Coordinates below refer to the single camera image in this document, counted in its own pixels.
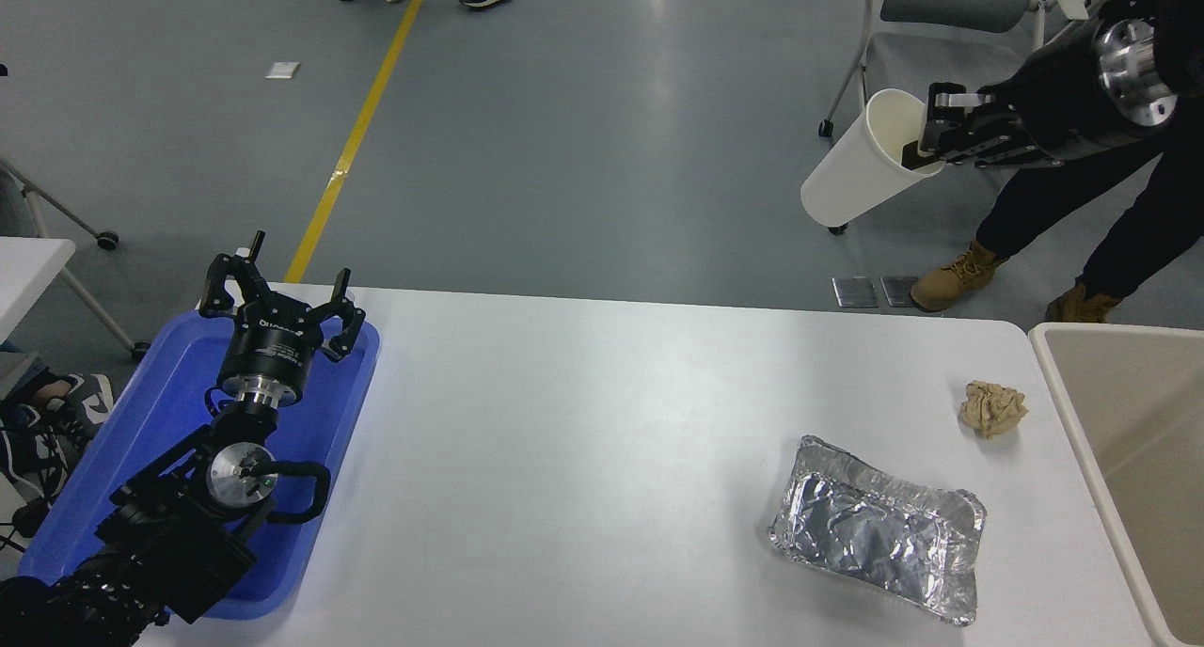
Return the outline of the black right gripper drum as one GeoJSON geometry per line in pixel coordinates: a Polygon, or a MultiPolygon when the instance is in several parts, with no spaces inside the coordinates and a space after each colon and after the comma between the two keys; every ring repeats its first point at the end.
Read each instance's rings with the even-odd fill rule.
{"type": "Polygon", "coordinates": [[[1099,24],[1078,24],[1035,51],[1019,71],[982,88],[976,127],[1007,135],[1007,164],[1066,164],[1144,140],[1100,84],[1099,24]]]}

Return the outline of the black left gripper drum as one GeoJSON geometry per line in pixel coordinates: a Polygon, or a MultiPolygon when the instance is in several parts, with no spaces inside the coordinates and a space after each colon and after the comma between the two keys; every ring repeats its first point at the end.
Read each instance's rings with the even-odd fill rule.
{"type": "Polygon", "coordinates": [[[261,377],[279,383],[285,398],[301,398],[321,342],[313,322],[259,306],[238,308],[218,386],[232,398],[242,381],[261,377]]]}

